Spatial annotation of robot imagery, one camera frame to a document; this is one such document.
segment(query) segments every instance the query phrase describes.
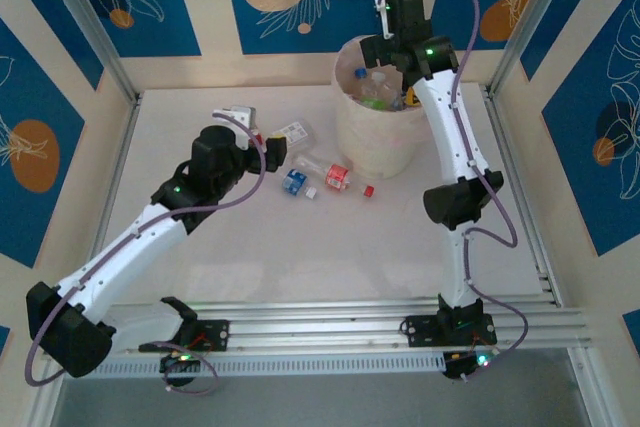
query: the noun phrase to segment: white platform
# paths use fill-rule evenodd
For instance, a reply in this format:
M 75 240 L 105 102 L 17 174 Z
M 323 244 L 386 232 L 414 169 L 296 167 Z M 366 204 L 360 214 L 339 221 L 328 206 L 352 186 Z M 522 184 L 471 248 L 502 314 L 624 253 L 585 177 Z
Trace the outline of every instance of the white platform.
M 480 88 L 462 87 L 478 143 L 493 170 L 504 170 Z M 328 86 L 152 90 L 141 112 L 117 193 L 107 241 L 126 228 L 150 195 L 190 156 L 191 143 L 212 123 L 211 112 L 233 104 L 258 109 L 268 134 L 295 118 L 315 129 L 314 153 L 339 159 L 333 96 Z M 245 175 L 229 194 L 255 181 Z M 315 201 L 289 196 L 269 175 L 241 206 L 213 214 L 185 242 L 134 282 L 120 302 L 181 300 L 284 302 L 386 300 L 436 295 L 442 269 L 442 227 L 431 223 L 422 193 L 440 184 L 435 144 L 420 146 L 409 168 L 376 181 L 372 199 L 320 189 Z M 474 242 L 472 274 L 489 294 L 541 293 L 515 200 L 507 183 L 499 193 L 514 217 L 520 246 Z M 479 225 L 507 235 L 490 204 Z

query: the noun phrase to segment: white wall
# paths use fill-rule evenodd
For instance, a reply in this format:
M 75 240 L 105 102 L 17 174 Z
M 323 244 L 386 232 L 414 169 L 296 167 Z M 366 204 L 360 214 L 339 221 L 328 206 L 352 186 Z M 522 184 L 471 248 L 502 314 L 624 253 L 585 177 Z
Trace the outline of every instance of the white wall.
M 0 325 L 11 328 L 0 364 L 0 426 L 16 427 L 33 393 L 22 374 L 30 345 L 25 295 L 39 280 L 55 282 L 86 260 L 128 105 L 108 75 L 93 91 L 30 0 L 0 0 L 0 18 L 85 120 L 36 266 L 0 255 Z
M 431 14 L 434 2 L 424 0 L 425 15 Z M 185 0 L 185 3 L 202 57 L 124 59 L 127 72 L 139 90 L 330 82 L 335 54 L 244 56 L 231 0 Z M 501 50 L 475 52 L 467 64 L 464 80 L 487 82 L 501 53 Z
M 621 0 L 582 0 L 531 83 L 512 73 L 499 104 L 523 161 L 525 185 L 571 305 L 584 307 L 616 394 L 640 419 L 640 359 L 621 318 L 640 307 L 640 238 L 597 257 L 541 112 Z

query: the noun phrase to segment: robotic arm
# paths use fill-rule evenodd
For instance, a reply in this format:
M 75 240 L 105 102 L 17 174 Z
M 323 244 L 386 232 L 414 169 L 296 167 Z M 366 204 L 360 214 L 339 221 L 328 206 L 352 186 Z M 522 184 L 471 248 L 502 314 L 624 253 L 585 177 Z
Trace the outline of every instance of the robotic arm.
M 447 228 L 450 258 L 446 259 L 439 311 L 436 316 L 407 321 L 423 334 L 416 338 L 427 339 L 416 346 L 470 345 L 480 331 L 490 331 L 487 340 L 495 343 L 492 319 L 484 314 L 482 300 L 468 285 L 463 244 L 467 230 L 491 199 L 478 174 L 497 192 L 504 183 L 502 173 L 492 172 L 482 156 L 460 91 L 452 96 L 458 70 L 455 51 L 447 37 L 433 36 L 422 0 L 376 0 L 375 6 L 383 33 L 360 42 L 365 65 L 391 64 L 403 74 L 403 91 L 413 90 L 431 124 L 444 181 L 423 196 L 429 218 Z
M 247 129 L 253 127 L 253 109 L 234 107 L 223 113 Z M 110 307 L 159 255 L 185 240 L 211 215 L 212 209 L 206 207 L 218 205 L 245 172 L 260 172 L 257 149 L 262 146 L 250 145 L 243 129 L 226 124 L 206 127 L 200 133 L 193 142 L 191 159 L 178 166 L 153 194 L 151 204 L 102 253 L 57 286 L 51 288 L 40 282 L 27 294 L 29 329 L 35 339 L 54 307 L 77 289 L 40 342 L 73 377 L 94 370 L 110 351 L 137 350 L 150 339 L 172 339 L 188 345 L 213 327 L 207 321 L 198 321 L 196 314 L 175 298 L 133 310 Z M 275 172 L 285 156 L 284 138 L 266 141 L 267 171 Z M 180 212 L 177 209 L 189 212 L 172 215 Z M 150 222 L 153 225 L 144 229 Z M 122 243 L 124 247 L 116 248 Z M 98 262 L 103 262 L 102 267 L 81 282 Z

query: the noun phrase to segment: vent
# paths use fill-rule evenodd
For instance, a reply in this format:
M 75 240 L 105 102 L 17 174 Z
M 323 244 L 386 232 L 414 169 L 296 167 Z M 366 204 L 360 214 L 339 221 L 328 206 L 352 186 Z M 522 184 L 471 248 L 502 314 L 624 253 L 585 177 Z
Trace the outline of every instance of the vent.
M 269 375 L 378 374 L 393 372 L 444 372 L 441 353 L 402 353 L 377 355 L 316 356 L 235 356 L 208 359 L 221 377 Z M 85 379 L 156 378 L 160 361 L 150 358 L 107 359 Z M 206 368 L 194 366 L 172 377 L 211 375 Z

